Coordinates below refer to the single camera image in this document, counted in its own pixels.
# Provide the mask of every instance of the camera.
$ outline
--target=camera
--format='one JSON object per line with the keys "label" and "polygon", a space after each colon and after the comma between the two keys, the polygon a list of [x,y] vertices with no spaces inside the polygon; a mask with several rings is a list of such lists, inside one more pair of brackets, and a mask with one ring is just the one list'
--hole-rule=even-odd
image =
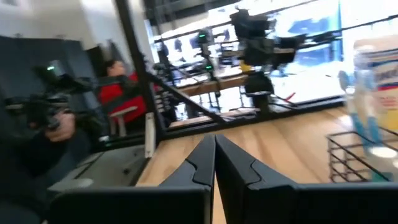
{"label": "camera", "polygon": [[246,65],[272,65],[276,69],[280,64],[293,62],[296,51],[303,42],[302,38],[268,38],[276,20],[262,14],[250,16],[247,9],[238,9],[230,18],[242,48],[239,56]]}

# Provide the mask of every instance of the plastic bottle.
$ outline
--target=plastic bottle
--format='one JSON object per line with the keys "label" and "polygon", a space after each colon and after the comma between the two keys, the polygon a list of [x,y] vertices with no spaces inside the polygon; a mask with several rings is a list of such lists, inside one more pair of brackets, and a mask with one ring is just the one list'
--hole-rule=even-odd
{"label": "plastic bottle", "polygon": [[380,126],[398,130],[398,35],[357,40],[354,49],[374,74],[376,116]]}
{"label": "plastic bottle", "polygon": [[[398,76],[394,77],[392,75],[396,73],[396,70],[391,67],[391,64],[394,64],[393,58],[395,56],[386,56],[389,54],[394,55],[395,53],[394,50],[386,50],[387,45],[382,44],[389,40],[392,40],[391,36],[387,38],[363,39],[355,43],[354,66],[356,84],[354,98],[358,116],[364,126],[365,136],[372,141],[370,145],[364,144],[368,162],[385,177],[393,180],[393,173],[396,173],[396,168],[392,166],[392,163],[396,159],[397,153],[393,149],[382,145],[379,129],[380,124],[388,129],[398,128],[398,126],[394,127],[398,125],[396,122],[398,119],[394,117],[394,110],[386,110],[386,104],[384,103],[385,98],[388,98],[389,102],[391,102],[392,95],[398,93],[398,89],[390,91],[390,87],[396,81],[398,82]],[[388,91],[384,91],[384,86],[389,86],[387,87]],[[374,182],[386,181],[374,172],[371,172],[371,178]]]}

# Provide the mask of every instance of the wooden table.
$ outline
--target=wooden table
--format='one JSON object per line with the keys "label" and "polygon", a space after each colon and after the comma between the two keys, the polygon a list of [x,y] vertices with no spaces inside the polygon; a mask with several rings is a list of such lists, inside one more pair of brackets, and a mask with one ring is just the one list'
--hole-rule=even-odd
{"label": "wooden table", "polygon": [[[298,183],[325,183],[330,182],[325,136],[350,129],[351,120],[345,114],[345,108],[336,108],[226,129],[216,134],[224,134],[261,162]],[[192,152],[203,136],[198,134],[161,142],[138,185],[159,185]],[[338,141],[354,144],[358,139],[344,136]],[[226,223],[217,184],[213,223]]]}
{"label": "wooden table", "polygon": [[[244,85],[244,82],[248,77],[247,75],[238,75],[235,77],[227,78],[228,76],[237,75],[240,73],[241,71],[238,68],[229,68],[228,70],[217,71],[216,76],[218,78],[225,77],[224,79],[220,80],[221,90]],[[197,84],[194,86],[182,87],[179,88],[179,90],[188,96],[196,96],[205,93],[212,93],[217,91],[217,82],[211,81],[203,84]]]}
{"label": "wooden table", "polygon": [[[230,112],[226,112],[226,113],[222,113],[222,116],[236,116],[236,115],[240,115],[240,114],[246,114],[246,113],[250,113],[253,112],[255,109],[251,109],[251,108],[242,108],[242,109],[238,109],[238,110],[234,110],[234,111],[230,111]],[[186,119],[185,121],[175,121],[173,122],[170,127],[178,127],[178,126],[184,126],[187,124],[194,124],[194,123],[199,123],[199,122],[203,122],[203,121],[208,121],[211,118],[207,117],[207,116],[200,116],[197,118],[191,118],[191,119]]]}

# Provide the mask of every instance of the chair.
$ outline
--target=chair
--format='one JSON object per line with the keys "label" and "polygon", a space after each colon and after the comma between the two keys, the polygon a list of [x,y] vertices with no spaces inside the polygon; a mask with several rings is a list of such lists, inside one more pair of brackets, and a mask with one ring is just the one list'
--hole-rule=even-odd
{"label": "chair", "polygon": [[115,121],[115,118],[116,118],[117,122],[118,122],[118,126],[119,126],[119,137],[126,137],[127,131],[126,131],[126,125],[125,125],[123,117],[125,114],[135,111],[136,109],[137,109],[136,106],[131,106],[124,110],[121,110],[121,111],[118,111],[115,113],[111,113],[108,115],[109,125],[110,125],[112,135],[116,134],[116,121]]}

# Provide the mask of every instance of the video camera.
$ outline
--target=video camera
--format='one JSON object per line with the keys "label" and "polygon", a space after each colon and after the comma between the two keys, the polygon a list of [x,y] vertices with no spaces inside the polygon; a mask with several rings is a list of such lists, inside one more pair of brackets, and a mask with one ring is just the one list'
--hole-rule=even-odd
{"label": "video camera", "polygon": [[303,38],[267,38],[272,31],[266,30],[274,30],[276,20],[270,20],[261,14],[250,16],[247,9],[238,9],[230,18],[243,48],[237,52],[237,56],[240,56],[246,65],[272,65],[276,69],[280,64],[293,62]]}
{"label": "video camera", "polygon": [[104,123],[97,121],[95,115],[89,112],[76,113],[71,104],[72,95],[92,91],[93,87],[88,80],[73,78],[65,72],[58,60],[50,62],[48,67],[35,67],[34,71],[45,84],[45,91],[29,97],[5,99],[6,109],[10,114],[26,114],[27,124],[35,124],[35,129],[55,130],[60,126],[59,121],[54,118],[57,113],[74,113],[78,126],[89,126],[95,130],[100,141],[107,136]]}

